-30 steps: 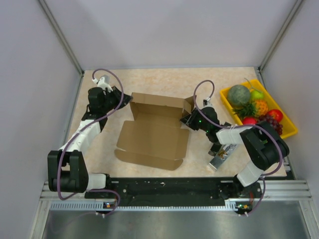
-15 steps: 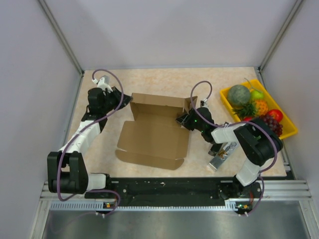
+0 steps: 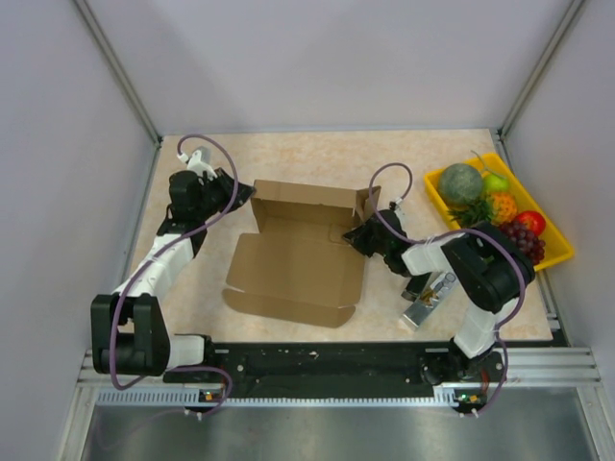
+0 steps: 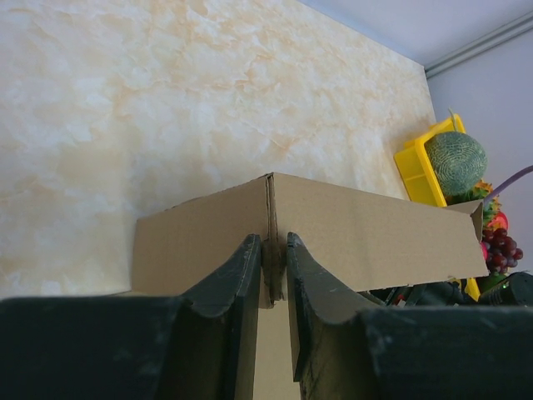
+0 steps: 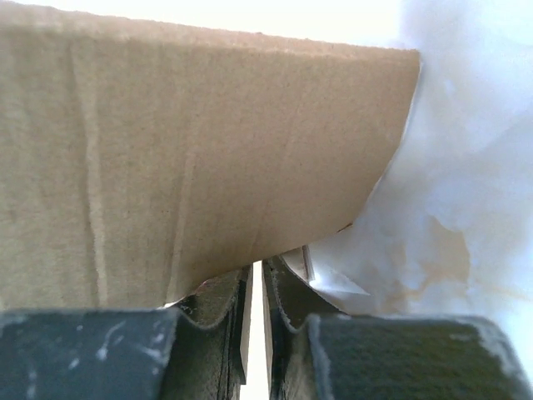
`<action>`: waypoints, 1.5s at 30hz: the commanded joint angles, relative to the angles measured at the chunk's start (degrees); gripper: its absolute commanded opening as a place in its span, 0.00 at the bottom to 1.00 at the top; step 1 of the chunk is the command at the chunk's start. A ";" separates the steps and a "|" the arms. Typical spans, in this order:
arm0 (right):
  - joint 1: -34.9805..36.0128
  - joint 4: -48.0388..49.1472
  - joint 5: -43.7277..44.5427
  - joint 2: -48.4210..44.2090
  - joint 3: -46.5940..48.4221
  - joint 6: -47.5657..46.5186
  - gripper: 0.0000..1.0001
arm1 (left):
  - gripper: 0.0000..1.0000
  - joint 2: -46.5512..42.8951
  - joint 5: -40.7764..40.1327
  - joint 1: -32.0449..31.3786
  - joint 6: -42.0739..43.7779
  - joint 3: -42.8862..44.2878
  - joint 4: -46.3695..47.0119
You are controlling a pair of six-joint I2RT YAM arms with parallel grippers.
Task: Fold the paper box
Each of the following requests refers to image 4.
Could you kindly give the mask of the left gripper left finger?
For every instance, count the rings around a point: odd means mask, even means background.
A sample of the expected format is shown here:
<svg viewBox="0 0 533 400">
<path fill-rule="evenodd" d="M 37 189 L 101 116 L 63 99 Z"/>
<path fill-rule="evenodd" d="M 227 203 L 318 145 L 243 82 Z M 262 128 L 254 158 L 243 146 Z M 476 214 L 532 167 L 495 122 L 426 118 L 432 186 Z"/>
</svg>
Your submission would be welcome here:
<svg viewBox="0 0 533 400">
<path fill-rule="evenodd" d="M 2 398 L 252 398 L 261 250 L 176 296 L 3 300 Z"/>
</svg>

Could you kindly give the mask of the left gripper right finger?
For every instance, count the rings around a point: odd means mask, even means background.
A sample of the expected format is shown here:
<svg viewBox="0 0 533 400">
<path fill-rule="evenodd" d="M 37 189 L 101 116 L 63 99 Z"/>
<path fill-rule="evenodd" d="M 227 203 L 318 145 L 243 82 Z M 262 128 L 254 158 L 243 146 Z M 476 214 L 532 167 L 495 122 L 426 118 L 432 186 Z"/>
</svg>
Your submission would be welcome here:
<svg viewBox="0 0 533 400">
<path fill-rule="evenodd" d="M 293 378 L 305 399 L 529 399 L 526 307 L 384 307 L 286 244 Z"/>
</svg>

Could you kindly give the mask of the brown cardboard box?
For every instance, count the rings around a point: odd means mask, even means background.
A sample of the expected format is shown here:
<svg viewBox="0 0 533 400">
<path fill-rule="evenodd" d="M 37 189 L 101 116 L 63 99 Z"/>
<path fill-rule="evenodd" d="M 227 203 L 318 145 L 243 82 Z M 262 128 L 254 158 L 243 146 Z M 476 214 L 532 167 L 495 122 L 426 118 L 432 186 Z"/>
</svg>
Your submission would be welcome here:
<svg viewBox="0 0 533 400">
<path fill-rule="evenodd" d="M 132 290 L 185 292 L 249 234 L 262 243 L 256 399 L 297 399 L 291 378 L 286 238 L 349 288 L 363 291 L 486 274 L 482 207 L 448 208 L 272 172 L 137 221 Z"/>
</svg>

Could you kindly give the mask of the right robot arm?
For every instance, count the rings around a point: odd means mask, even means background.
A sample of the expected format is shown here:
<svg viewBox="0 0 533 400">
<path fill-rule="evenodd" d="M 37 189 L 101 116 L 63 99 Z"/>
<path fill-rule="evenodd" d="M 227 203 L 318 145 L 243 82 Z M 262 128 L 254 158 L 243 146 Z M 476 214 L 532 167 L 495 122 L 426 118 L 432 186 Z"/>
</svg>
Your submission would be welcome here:
<svg viewBox="0 0 533 400">
<path fill-rule="evenodd" d="M 414 286 L 372 290 L 387 306 L 519 306 L 532 305 L 532 275 L 514 272 L 479 278 L 451 279 Z"/>
</svg>

